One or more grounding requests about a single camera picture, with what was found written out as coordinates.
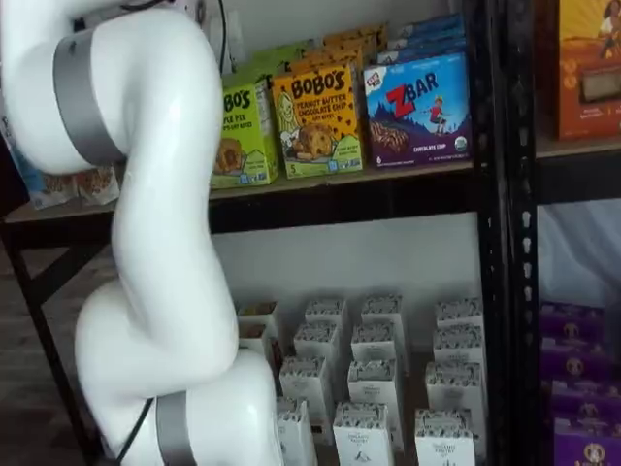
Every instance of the bobo's logo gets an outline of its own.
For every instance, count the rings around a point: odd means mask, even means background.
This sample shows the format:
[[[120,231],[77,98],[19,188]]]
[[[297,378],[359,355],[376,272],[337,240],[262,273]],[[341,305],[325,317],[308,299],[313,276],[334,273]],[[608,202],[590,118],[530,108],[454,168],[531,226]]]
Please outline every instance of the bobo's logo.
[[[296,80],[291,84],[293,97],[299,99],[304,94],[320,95],[326,89],[341,90],[345,86],[345,71],[333,71],[327,75],[317,75],[314,78]]]
[[[224,96],[224,112],[231,112],[238,107],[247,109],[250,106],[250,91],[240,90]]]

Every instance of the cookie image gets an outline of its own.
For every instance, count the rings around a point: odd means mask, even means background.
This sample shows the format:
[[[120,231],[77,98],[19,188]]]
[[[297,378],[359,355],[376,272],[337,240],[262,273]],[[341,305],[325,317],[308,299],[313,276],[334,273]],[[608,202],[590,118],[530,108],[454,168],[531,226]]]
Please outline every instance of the cookie image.
[[[301,160],[316,160],[332,154],[332,130],[327,124],[311,123],[300,129],[293,149]]]
[[[213,172],[221,175],[235,170],[242,170],[242,145],[237,139],[222,138],[217,150]]]

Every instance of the gray metal band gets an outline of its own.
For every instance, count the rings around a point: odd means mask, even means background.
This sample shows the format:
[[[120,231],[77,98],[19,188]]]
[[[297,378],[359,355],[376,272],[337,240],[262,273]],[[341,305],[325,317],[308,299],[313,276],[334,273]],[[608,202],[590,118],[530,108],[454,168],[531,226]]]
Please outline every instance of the gray metal band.
[[[91,165],[125,158],[110,137],[91,79],[93,30],[66,37],[54,53],[53,79],[60,117],[78,153]]]
[[[196,466],[187,431],[185,401],[184,391],[157,398],[157,443],[166,466]]]

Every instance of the white product box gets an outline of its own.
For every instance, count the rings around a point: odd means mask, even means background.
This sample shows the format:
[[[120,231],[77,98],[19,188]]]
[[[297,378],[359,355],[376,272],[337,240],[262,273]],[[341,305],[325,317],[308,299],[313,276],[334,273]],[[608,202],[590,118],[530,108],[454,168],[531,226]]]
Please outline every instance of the white product box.
[[[466,323],[481,327],[483,324],[483,303],[480,298],[465,298],[457,301],[438,303],[436,305],[436,323],[438,327]]]
[[[435,411],[467,410],[473,421],[474,452],[477,459],[487,454],[487,422],[481,366],[465,362],[430,362],[425,373],[429,408]]]
[[[285,324],[279,316],[276,301],[241,306],[237,312],[237,319],[239,323],[262,323],[265,325],[268,337],[272,340],[275,359],[277,363],[282,361],[289,342],[286,339]]]
[[[284,466],[317,466],[307,400],[279,397],[277,415]]]
[[[416,410],[418,464],[474,466],[473,432],[469,424],[466,412]]]
[[[293,345],[302,357],[323,356],[330,369],[330,383],[336,400],[347,396],[346,358],[342,357],[341,332],[336,323],[304,322],[293,337]]]
[[[367,298],[362,305],[362,322],[392,322],[399,352],[399,364],[406,374],[409,374],[408,327],[401,314],[401,302],[402,297],[394,294]]]
[[[334,435],[341,466],[394,465],[386,405],[339,403]]]
[[[353,327],[351,351],[355,361],[397,359],[395,326],[392,323],[363,323]]]
[[[319,444],[334,445],[332,419],[335,405],[325,357],[285,357],[280,369],[280,385],[287,398],[308,401],[314,440]]]
[[[390,361],[353,361],[349,366],[349,397],[356,403],[381,403],[388,408],[392,448],[404,451],[403,388],[398,382],[397,364]]]
[[[477,362],[481,365],[483,400],[487,415],[487,365],[481,327],[459,324],[437,329],[434,332],[434,359],[436,362]]]
[[[277,374],[274,354],[272,353],[272,342],[268,337],[266,326],[260,323],[240,323],[240,348],[253,350],[263,355],[270,363],[272,372]]]

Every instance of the bobo's peanut butter chocolate chip box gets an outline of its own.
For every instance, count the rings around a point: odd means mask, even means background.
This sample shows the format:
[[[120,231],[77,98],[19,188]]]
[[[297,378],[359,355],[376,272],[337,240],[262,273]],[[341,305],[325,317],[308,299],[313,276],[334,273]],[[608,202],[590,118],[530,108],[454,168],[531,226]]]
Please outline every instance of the bobo's peanut butter chocolate chip box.
[[[356,71],[350,63],[274,78],[287,178],[362,170],[356,88]]]

